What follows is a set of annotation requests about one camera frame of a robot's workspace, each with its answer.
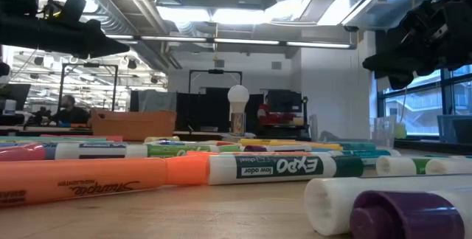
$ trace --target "orange highlighter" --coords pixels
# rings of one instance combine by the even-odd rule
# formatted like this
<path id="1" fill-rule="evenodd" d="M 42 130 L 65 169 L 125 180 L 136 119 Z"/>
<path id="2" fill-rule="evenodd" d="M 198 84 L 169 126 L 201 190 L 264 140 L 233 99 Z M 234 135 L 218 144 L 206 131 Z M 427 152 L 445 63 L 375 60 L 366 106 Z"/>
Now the orange highlighter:
<path id="1" fill-rule="evenodd" d="M 206 184 L 208 156 L 0 162 L 0 207 Z"/>

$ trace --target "man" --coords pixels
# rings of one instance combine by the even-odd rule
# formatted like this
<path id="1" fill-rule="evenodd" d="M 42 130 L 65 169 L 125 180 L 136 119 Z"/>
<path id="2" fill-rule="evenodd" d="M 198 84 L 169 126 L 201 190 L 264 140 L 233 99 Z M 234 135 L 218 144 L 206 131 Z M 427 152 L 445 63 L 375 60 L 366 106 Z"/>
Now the man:
<path id="1" fill-rule="evenodd" d="M 86 124 L 89 120 L 89 113 L 75 106 L 75 98 L 71 95 L 62 97 L 60 107 L 62 107 L 63 110 L 52 116 L 50 118 L 52 121 L 69 124 Z"/>

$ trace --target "fluorescent light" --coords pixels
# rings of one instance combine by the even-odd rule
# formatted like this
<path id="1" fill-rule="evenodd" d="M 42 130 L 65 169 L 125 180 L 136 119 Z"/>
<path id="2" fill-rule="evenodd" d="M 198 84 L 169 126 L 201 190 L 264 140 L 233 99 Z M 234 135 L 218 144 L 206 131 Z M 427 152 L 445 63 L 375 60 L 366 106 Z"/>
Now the fluorescent light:
<path id="1" fill-rule="evenodd" d="M 339 48 L 339 49 L 348 49 L 351 47 L 350 44 L 308 43 L 308 42 L 287 42 L 287 46 Z"/>
<path id="2" fill-rule="evenodd" d="M 106 37 L 116 40 L 133 40 L 134 36 L 132 35 L 107 35 Z"/>
<path id="3" fill-rule="evenodd" d="M 210 21 L 208 11 L 201 8 L 157 7 L 157 10 L 161 17 L 166 21 Z"/>
<path id="4" fill-rule="evenodd" d="M 279 41 L 215 38 L 215 43 L 222 43 L 222 44 L 265 44 L 265 45 L 278 45 L 278 44 L 279 44 Z"/>
<path id="5" fill-rule="evenodd" d="M 306 11 L 310 2 L 311 0 L 302 0 L 302 3 L 300 3 L 299 9 L 292 15 L 291 20 L 294 21 L 296 19 L 300 19 L 303 13 Z"/>
<path id="6" fill-rule="evenodd" d="M 219 24 L 263 24 L 270 18 L 263 10 L 218 9 L 212 20 Z"/>
<path id="7" fill-rule="evenodd" d="M 367 5 L 372 2 L 372 0 L 364 1 L 359 7 L 357 7 L 354 11 L 351 12 L 342 22 L 341 24 L 346 25 L 349 21 L 351 21 L 354 17 L 356 17 Z"/>
<path id="8" fill-rule="evenodd" d="M 151 41 L 179 41 L 179 42 L 190 42 L 190 43 L 205 43 L 206 38 L 198 37 L 174 37 L 174 36 L 142 36 L 142 40 Z"/>
<path id="9" fill-rule="evenodd" d="M 338 25 L 350 12 L 350 0 L 335 0 L 324 12 L 317 25 Z"/>

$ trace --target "sharpie logo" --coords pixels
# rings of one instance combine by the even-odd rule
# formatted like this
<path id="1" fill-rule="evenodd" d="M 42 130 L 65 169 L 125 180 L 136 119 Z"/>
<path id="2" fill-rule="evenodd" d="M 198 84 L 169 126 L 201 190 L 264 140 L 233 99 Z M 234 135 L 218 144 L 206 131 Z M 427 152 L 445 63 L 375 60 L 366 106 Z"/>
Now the sharpie logo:
<path id="1" fill-rule="evenodd" d="M 93 186 L 89 186 L 89 187 L 76 186 L 76 187 L 70 187 L 70 189 L 74 191 L 75 195 L 82 196 L 82 195 L 132 191 L 133 190 L 133 188 L 131 187 L 132 184 L 139 184 L 139 181 L 130 181 L 128 183 L 104 184 L 104 185 L 101 185 L 95 182 L 95 185 Z"/>
<path id="2" fill-rule="evenodd" d="M 0 204 L 13 204 L 24 202 L 26 199 L 26 190 L 13 190 L 0 192 Z"/>
<path id="3" fill-rule="evenodd" d="M 284 173 L 285 171 L 288 171 L 289 173 L 296 173 L 303 169 L 305 173 L 312 173 L 316 170 L 317 164 L 318 159 L 308 159 L 306 156 L 303 156 L 300 159 L 295 158 L 292 162 L 289 162 L 286 159 L 279 159 L 277 162 L 277 172 Z"/>

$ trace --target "white light bulb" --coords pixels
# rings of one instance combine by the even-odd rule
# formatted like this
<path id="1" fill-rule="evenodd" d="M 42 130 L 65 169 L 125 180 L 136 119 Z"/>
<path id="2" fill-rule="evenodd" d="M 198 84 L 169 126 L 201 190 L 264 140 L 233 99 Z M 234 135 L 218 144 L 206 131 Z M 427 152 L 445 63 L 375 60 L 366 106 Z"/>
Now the white light bulb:
<path id="1" fill-rule="evenodd" d="M 233 86 L 228 92 L 228 100 L 233 113 L 244 113 L 244 108 L 249 101 L 249 91 L 242 85 Z"/>

